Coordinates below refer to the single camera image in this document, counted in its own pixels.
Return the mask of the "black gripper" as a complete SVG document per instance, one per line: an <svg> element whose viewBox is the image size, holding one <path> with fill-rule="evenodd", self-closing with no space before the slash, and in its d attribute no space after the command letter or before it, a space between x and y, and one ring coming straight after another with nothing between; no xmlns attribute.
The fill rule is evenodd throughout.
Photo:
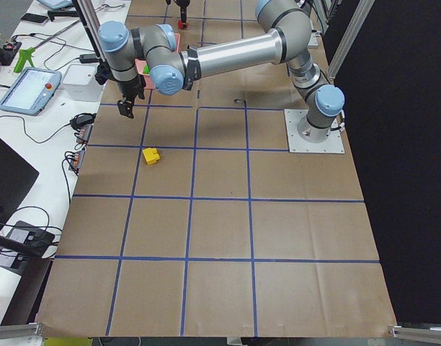
<svg viewBox="0 0 441 346"><path fill-rule="evenodd" d="M187 21L187 7L190 5L190 0L175 0L175 3L180 7L181 22Z"/></svg>
<svg viewBox="0 0 441 346"><path fill-rule="evenodd" d="M137 74L135 78L129 81L117 81L117 87L123 98L117 101L117 108L122 116L134 118L133 107L135 98L145 99L145 86L146 82L141 74Z"/></svg>

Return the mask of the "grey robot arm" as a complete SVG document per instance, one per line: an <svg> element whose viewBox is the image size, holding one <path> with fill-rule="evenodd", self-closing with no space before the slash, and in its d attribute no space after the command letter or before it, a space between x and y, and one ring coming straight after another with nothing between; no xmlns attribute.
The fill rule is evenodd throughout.
<svg viewBox="0 0 441 346"><path fill-rule="evenodd" d="M308 51L311 19L294 1L259 1L255 15L264 34L202 48L178 51L170 25L128 29L122 22L99 26L98 41L122 99L121 115L133 117L136 97L143 98L144 79L135 67L145 61L156 90L174 95L191 90L195 81L243 68L273 63L287 64L308 112L298 123L299 136L322 143L337 127L333 125L344 107L341 89L323 80L319 66Z"/></svg>

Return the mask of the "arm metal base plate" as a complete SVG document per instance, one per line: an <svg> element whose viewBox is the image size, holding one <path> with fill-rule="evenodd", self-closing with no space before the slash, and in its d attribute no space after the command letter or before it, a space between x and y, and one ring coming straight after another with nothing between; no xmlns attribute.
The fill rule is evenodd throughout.
<svg viewBox="0 0 441 346"><path fill-rule="evenodd" d="M329 128L313 127L307 117L307 110L284 109L288 148L294 154L344 154L340 130L332 130L337 121Z"/></svg>

